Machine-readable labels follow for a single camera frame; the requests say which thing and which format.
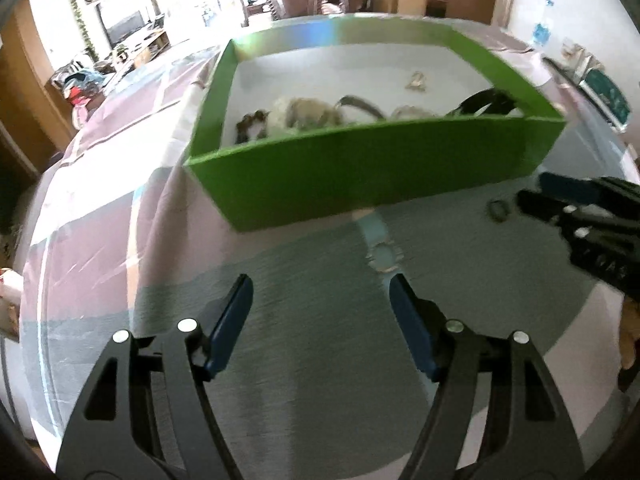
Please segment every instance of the metal screw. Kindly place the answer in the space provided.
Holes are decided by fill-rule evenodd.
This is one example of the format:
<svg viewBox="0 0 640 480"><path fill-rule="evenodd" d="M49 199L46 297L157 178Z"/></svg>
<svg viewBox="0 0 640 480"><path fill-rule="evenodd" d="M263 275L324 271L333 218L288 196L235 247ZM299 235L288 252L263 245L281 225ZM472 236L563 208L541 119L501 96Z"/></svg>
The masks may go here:
<svg viewBox="0 0 640 480"><path fill-rule="evenodd" d="M529 335L527 333L518 330L513 333L513 340L521 345L526 345L529 342Z"/></svg>
<svg viewBox="0 0 640 480"><path fill-rule="evenodd" d="M589 228L588 227L580 227L578 229L575 230L574 235L576 238L586 238L586 236L589 234Z"/></svg>
<svg viewBox="0 0 640 480"><path fill-rule="evenodd" d="M198 322L190 317L181 320L178 323L178 330L180 332L193 332L198 327Z"/></svg>
<svg viewBox="0 0 640 480"><path fill-rule="evenodd" d="M118 330L113 336L111 336L116 343L124 343L129 339L129 330Z"/></svg>
<svg viewBox="0 0 640 480"><path fill-rule="evenodd" d="M462 324L461 321L458 321L457 319L449 319L445 323L445 328L447 329L448 332L451 332L453 334L459 334L465 329L465 326Z"/></svg>

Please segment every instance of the small ring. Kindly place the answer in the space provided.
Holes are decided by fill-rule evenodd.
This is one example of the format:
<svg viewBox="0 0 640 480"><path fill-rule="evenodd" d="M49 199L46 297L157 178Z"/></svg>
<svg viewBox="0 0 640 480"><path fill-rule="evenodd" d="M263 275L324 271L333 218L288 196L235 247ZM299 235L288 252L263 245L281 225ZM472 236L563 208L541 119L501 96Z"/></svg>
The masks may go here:
<svg viewBox="0 0 640 480"><path fill-rule="evenodd" d="M486 212L491 220L497 224L501 224L509 218L511 207L506 200L489 200L489 203L486 205Z"/></svg>
<svg viewBox="0 0 640 480"><path fill-rule="evenodd" d="M388 247L393 252L395 256L395 262L393 265L389 267L379 267L376 264L376 256L374 252L376 251L377 248L380 248L380 247ZM400 249L400 247L397 247L394 244L393 240L389 238L373 244L369 249L369 253L367 253L367 260L369 261L369 267L371 267L376 272L379 272L380 274L386 274L388 272L395 272L396 270L398 270L400 268L400 261L403 258L404 258L404 254L402 253L402 250Z"/></svg>

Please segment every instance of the robotic hand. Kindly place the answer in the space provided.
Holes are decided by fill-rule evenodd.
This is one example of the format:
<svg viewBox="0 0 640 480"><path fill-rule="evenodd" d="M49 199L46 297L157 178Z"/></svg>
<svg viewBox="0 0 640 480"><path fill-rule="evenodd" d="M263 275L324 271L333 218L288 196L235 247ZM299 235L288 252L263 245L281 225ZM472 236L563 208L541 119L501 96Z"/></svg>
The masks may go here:
<svg viewBox="0 0 640 480"><path fill-rule="evenodd" d="M560 228L572 264L640 300L640 188L613 178L549 173L540 176L540 188L519 192L521 211ZM588 205L599 209L588 211ZM638 478L640 405L585 472L562 397L527 333L516 330L504 339L477 334L419 298L401 274L391 279L389 298L416 368L439 383L401 480ZM252 301L251 279L240 276L223 301L165 334L113 334L71 415L55 475L28 457L0 410L0 445L12 457L8 465L0 462L0 478L241 479L203 384L225 369ZM151 372L164 374L184 468L162 456ZM481 449L474 464L457 469L481 372L492 373Z"/></svg>

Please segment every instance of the table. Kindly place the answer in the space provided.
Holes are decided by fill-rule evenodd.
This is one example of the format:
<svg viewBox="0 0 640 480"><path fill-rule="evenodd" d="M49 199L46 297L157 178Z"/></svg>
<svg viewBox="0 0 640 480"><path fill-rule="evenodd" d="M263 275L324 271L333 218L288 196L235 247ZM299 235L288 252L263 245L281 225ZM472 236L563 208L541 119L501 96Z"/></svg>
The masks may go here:
<svg viewBox="0 0 640 480"><path fill-rule="evenodd" d="M170 46L170 43L166 32L162 29L153 30L149 37L137 46L133 65L136 68L140 68L142 65L159 56L168 46Z"/></svg>
<svg viewBox="0 0 640 480"><path fill-rule="evenodd" d="M451 23L522 70L534 65L535 53L508 48L513 40L498 30ZM531 179L238 234L181 165L215 55L133 73L74 139L50 183L21 312L32 418L50 463L113 332L162 332L223 297L245 272L254 307L228 369L207 389L242 473L397 478L434 387L412 367L388 306L389 276L367 261L387 238L414 290L447 316L490 335L519 328L532 336L592 462L626 408L616 390L621 298L570 267L552 229L520 216L488 218L489 200L508 200ZM569 122L543 168L637 180L591 105L559 75L533 72ZM478 450L486 379L461 465ZM175 459L175 448L166 455Z"/></svg>

